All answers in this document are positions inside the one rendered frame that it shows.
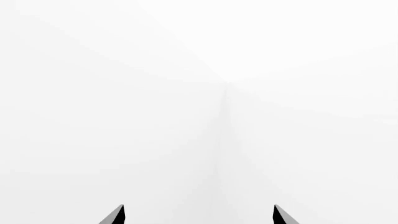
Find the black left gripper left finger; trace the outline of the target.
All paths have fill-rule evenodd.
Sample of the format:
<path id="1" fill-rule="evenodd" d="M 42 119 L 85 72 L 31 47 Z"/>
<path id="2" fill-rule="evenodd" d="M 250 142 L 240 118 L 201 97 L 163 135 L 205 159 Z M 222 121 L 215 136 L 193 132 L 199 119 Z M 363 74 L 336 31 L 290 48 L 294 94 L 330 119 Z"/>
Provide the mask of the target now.
<path id="1" fill-rule="evenodd" d="M 124 224 L 126 219 L 124 205 L 120 205 L 115 208 L 106 218 L 104 218 L 99 224 Z"/>

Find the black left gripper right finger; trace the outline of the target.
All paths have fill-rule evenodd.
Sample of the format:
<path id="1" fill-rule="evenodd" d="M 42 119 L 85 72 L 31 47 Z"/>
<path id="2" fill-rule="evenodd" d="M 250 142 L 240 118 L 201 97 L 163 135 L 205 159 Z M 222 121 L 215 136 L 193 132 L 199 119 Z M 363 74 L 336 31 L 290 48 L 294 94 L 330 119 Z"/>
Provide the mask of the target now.
<path id="1" fill-rule="evenodd" d="M 290 216 L 279 205 L 274 205 L 272 219 L 274 224 L 299 224 L 292 216 Z"/>

